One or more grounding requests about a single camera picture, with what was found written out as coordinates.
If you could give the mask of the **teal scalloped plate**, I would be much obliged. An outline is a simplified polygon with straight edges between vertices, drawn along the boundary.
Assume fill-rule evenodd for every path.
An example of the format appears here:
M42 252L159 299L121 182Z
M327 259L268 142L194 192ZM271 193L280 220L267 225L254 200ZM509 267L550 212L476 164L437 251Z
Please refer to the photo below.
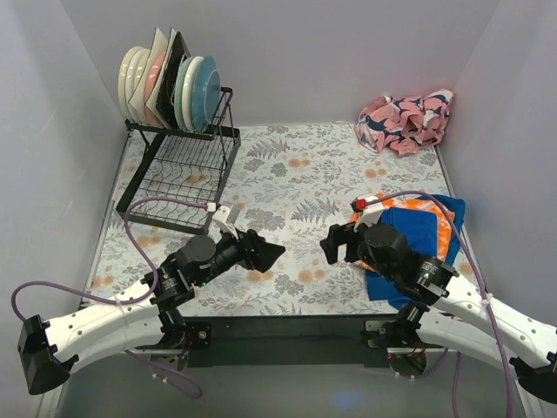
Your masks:
M220 76L213 56L203 57L191 94L193 130L204 132L211 124L220 100Z

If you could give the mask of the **mint green plate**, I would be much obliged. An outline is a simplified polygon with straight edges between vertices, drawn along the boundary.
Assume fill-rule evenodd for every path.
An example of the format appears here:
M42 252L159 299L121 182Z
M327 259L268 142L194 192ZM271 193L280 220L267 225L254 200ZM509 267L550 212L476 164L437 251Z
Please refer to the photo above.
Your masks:
M174 116L178 124L178 128L181 131L186 130L186 125L184 121L183 111L182 111L182 94L184 88L184 81L186 72L191 64L193 57L186 58L178 68L177 79L175 83L173 105L174 105Z

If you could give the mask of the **white blue striped plate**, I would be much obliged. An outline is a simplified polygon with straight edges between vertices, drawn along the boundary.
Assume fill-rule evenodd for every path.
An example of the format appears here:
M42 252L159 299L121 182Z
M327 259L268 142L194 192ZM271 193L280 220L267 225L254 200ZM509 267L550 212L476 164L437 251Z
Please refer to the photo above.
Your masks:
M194 129L191 115L191 98L193 93L193 86L195 84L195 78L203 59L204 58L201 56L195 56L187 58L185 62L187 66L184 81L182 82L181 105L182 117L185 123L185 129L187 131L193 131Z

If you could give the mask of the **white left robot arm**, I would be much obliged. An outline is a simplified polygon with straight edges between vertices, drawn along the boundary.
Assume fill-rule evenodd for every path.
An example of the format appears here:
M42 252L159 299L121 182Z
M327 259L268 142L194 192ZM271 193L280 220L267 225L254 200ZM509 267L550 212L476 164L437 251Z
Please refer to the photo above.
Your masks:
M210 345L211 325L194 324L178 311L195 288L234 266L267 272L285 252L249 230L222 233L219 241L195 236L108 303L63 317L34 315L23 322L17 351L28 392L44 394L79 369L136 348L177 349L185 353Z

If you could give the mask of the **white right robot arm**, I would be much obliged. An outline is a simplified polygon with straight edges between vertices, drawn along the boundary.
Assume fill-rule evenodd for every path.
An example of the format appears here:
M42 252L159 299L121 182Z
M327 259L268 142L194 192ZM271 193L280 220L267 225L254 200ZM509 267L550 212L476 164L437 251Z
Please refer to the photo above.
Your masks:
M482 295L445 262L415 252L388 224L333 225L320 241L329 264L346 247L347 262L362 261L410 299L393 327L404 346L419 340L450 347L493 366L512 367L518 383L539 399L556 402L556 328L493 296Z

